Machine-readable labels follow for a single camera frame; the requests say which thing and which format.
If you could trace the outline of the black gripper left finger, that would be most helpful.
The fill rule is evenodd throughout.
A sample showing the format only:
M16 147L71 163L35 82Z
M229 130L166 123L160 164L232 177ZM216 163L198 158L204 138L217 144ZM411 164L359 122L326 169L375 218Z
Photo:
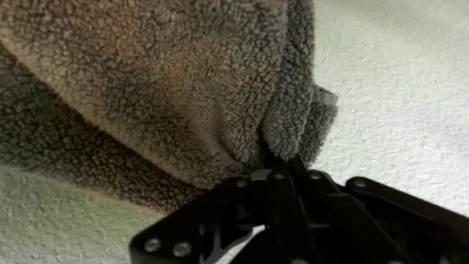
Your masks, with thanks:
M312 243L308 217L301 198L305 169L299 157L283 160L270 155L268 232L276 252L276 264L312 264Z

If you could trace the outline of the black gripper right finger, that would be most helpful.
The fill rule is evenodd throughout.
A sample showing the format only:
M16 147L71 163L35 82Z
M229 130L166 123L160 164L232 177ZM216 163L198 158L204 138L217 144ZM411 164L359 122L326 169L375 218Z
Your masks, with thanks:
M321 264L411 264L409 255L365 205L324 172L289 161Z

